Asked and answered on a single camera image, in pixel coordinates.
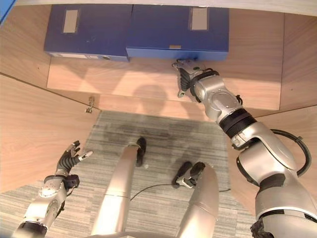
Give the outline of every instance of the black cable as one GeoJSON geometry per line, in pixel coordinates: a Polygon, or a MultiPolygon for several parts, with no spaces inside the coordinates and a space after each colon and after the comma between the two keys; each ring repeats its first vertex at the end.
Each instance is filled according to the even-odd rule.
{"type": "Polygon", "coordinates": [[[241,105],[243,105],[243,100],[242,100],[242,98],[240,97],[240,95],[237,95],[236,98],[237,98],[238,102],[239,102],[241,105]]]}
{"type": "Polygon", "coordinates": [[[63,203],[61,204],[60,209],[59,209],[59,211],[58,211],[58,213],[57,213],[57,215],[56,215],[55,218],[57,218],[57,217],[59,216],[59,214],[60,214],[62,211],[64,211],[64,206],[65,206],[65,201],[63,201],[63,203]]]}
{"type": "Polygon", "coordinates": [[[284,130],[278,130],[278,129],[271,129],[271,131],[273,131],[274,134],[277,135],[282,135],[285,136],[291,140],[293,140],[296,144],[298,144],[298,146],[302,149],[304,155],[305,155],[305,163],[304,165],[297,171],[297,176],[300,177],[302,176],[304,173],[307,172],[307,170],[309,169],[309,167],[311,166],[312,163],[312,155],[309,152],[308,147],[306,146],[306,144],[302,141],[302,137],[300,136],[294,136],[293,134],[284,131],[284,130]]]}
{"type": "MultiPolygon", "coordinates": [[[[132,201],[137,195],[139,195],[141,192],[144,192],[145,190],[149,189],[149,188],[152,188],[152,187],[156,187],[156,186],[173,186],[173,184],[170,184],[170,183],[167,183],[167,184],[156,184],[156,185],[152,185],[152,186],[149,186],[149,187],[146,187],[144,189],[142,189],[141,191],[137,192],[131,199],[130,201],[132,201]]],[[[228,188],[226,190],[220,190],[219,192],[227,192],[227,191],[230,191],[231,189],[228,188]]]]}

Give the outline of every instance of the robotic hand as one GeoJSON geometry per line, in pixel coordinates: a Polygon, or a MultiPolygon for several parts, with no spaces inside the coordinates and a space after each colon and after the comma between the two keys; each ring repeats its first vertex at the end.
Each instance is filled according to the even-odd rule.
{"type": "Polygon", "coordinates": [[[272,131],[255,120],[243,109],[241,98],[226,89],[218,72],[190,60],[178,60],[172,66],[180,72],[178,97],[190,90],[194,99],[204,104],[206,115],[230,137],[233,147],[242,150],[237,166],[249,182],[259,187],[253,237],[316,238],[317,205],[298,180],[311,159],[300,138],[293,136],[307,161],[296,172],[292,153],[274,134],[287,132],[272,131]]]}
{"type": "Polygon", "coordinates": [[[79,141],[75,141],[65,150],[58,161],[55,174],[44,179],[44,185],[37,198],[29,205],[23,221],[12,237],[43,238],[45,236],[48,228],[63,210],[66,197],[79,185],[79,177],[69,175],[70,170],[93,153],[88,151],[76,155],[80,150],[79,145],[79,141]]]}

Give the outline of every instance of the wooden cabinet door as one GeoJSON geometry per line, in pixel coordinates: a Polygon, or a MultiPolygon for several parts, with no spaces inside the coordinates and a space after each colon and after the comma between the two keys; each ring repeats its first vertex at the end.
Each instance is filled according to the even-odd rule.
{"type": "Polygon", "coordinates": [[[15,189],[55,172],[66,147],[83,147],[99,110],[0,75],[0,190],[15,189]]]}

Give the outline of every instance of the white label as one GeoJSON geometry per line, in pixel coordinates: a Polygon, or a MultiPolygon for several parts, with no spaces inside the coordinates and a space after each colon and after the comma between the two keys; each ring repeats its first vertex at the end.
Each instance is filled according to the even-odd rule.
{"type": "Polygon", "coordinates": [[[64,33],[75,33],[77,26],[78,10],[67,10],[64,22],[64,33]]]}
{"type": "Polygon", "coordinates": [[[193,7],[192,8],[192,24],[191,30],[208,30],[208,8],[193,7]]]}

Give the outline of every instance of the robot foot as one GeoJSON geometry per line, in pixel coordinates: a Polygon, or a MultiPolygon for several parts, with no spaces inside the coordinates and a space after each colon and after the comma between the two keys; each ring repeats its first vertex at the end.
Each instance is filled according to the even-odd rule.
{"type": "Polygon", "coordinates": [[[137,144],[140,146],[137,154],[137,162],[135,164],[136,167],[141,167],[143,165],[143,157],[145,155],[147,149],[147,141],[144,137],[140,137],[137,141],[137,144]]]}

